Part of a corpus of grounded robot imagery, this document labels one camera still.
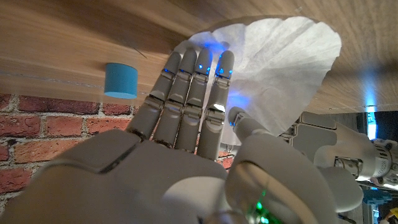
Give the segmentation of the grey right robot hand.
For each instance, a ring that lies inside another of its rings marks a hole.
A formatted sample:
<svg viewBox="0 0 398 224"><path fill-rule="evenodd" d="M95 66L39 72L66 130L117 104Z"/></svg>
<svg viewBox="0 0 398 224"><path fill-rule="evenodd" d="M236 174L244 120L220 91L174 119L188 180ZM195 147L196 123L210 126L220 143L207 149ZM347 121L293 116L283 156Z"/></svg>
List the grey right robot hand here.
<svg viewBox="0 0 398 224"><path fill-rule="evenodd" d="M227 109L234 55L170 55L126 130L49 161L2 223L336 223L326 179L238 107Z"/></svg>

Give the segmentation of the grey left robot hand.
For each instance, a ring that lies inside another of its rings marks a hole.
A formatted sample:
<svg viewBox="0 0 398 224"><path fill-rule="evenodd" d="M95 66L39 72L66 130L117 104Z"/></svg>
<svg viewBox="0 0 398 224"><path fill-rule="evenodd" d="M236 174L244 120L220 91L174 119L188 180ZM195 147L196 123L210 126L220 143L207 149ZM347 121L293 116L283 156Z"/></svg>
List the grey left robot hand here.
<svg viewBox="0 0 398 224"><path fill-rule="evenodd" d="M362 203L364 194L357 181L370 179L376 171L376 150L365 134L319 114L304 112L279 137L321 172L338 213Z"/></svg>

